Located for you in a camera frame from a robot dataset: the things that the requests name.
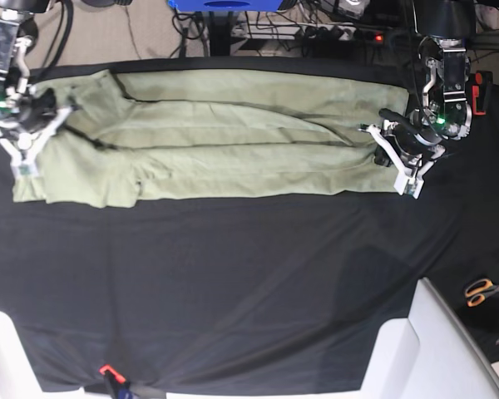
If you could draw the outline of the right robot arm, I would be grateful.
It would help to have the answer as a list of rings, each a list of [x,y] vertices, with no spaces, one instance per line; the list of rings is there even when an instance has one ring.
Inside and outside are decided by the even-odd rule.
[[[52,10],[53,1],[0,1],[0,146],[10,156],[15,177],[37,176],[37,156],[77,109],[73,99],[57,103],[54,90],[36,93],[35,84],[57,64],[72,29],[73,6],[62,2],[67,17],[62,41],[49,65],[33,76],[26,55],[38,40],[34,16]]]

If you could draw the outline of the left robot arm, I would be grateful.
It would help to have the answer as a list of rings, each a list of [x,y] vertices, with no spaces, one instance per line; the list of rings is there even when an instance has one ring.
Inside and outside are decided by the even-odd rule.
[[[425,174],[443,158],[449,143],[470,133],[466,41],[476,31],[476,14],[471,1],[407,1],[404,18],[411,72],[424,75],[422,85],[412,78],[417,108],[406,115],[383,108],[382,125],[361,129],[378,145],[376,163],[397,169],[394,189],[418,198]]]

